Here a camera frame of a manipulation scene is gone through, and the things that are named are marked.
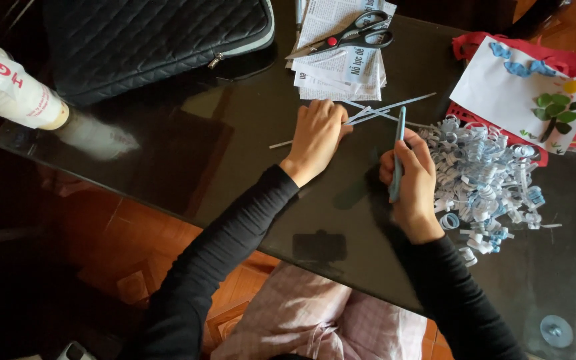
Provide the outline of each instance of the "quilted black bag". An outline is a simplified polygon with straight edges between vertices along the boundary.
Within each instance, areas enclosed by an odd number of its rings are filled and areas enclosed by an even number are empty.
[[[57,93],[87,105],[270,45],[269,0],[48,0]]]

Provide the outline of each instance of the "newspaper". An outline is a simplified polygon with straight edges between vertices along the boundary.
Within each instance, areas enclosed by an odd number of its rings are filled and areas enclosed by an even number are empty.
[[[361,13],[383,8],[390,24],[396,5],[379,0],[309,0],[295,50],[345,29]],[[300,98],[329,97],[332,100],[381,100],[386,84],[379,49],[342,47],[336,51],[294,59],[294,85]]]

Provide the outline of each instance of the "zipper pull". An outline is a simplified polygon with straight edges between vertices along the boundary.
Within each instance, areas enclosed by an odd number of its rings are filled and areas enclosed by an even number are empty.
[[[219,63],[219,61],[223,60],[223,54],[222,53],[216,53],[214,55],[214,59],[212,59],[212,61],[208,64],[208,68],[209,69],[214,69],[215,66],[217,66],[217,64]]]

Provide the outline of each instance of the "wooden chair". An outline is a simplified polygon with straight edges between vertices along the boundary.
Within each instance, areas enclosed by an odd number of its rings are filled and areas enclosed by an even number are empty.
[[[548,28],[572,0],[536,0],[513,23],[517,0],[391,0],[397,14],[468,31],[530,39]]]

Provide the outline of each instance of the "pink plaid pants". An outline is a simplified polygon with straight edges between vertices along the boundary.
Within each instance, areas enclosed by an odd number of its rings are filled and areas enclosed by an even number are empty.
[[[212,360],[420,360],[426,318],[296,266],[268,276]]]

